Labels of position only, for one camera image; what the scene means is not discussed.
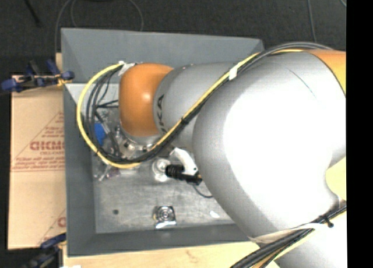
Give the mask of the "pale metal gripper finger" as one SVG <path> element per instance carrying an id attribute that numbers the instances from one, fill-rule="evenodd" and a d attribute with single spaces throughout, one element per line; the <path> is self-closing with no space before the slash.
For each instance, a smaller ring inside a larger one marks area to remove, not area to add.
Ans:
<path id="1" fill-rule="evenodd" d="M 94 177 L 105 177 L 110 170 L 112 169 L 111 165 L 97 165 L 93 167 L 93 176 Z"/>
<path id="2" fill-rule="evenodd" d="M 109 170 L 104 171 L 99 177 L 98 181 L 104 181 L 106 179 L 111 179 L 118 177 L 120 175 L 120 171 L 117 168 L 110 168 Z"/>

